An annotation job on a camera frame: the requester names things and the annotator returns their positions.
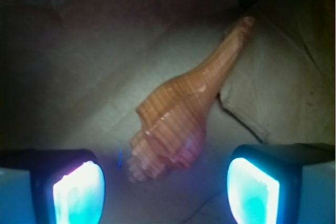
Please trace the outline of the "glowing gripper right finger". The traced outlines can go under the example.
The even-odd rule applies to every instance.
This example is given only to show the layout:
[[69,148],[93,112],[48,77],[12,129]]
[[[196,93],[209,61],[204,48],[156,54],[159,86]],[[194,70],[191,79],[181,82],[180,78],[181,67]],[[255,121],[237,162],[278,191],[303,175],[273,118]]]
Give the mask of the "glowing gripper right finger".
[[335,223],[335,147],[240,145],[227,196],[237,223]]

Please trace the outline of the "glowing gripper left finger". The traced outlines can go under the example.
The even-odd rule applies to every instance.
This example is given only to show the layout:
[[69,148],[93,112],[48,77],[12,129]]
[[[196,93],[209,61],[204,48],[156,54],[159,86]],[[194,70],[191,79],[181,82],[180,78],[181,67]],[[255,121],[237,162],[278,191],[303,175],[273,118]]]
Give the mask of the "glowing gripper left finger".
[[99,223],[105,187],[90,150],[1,151],[1,223]]

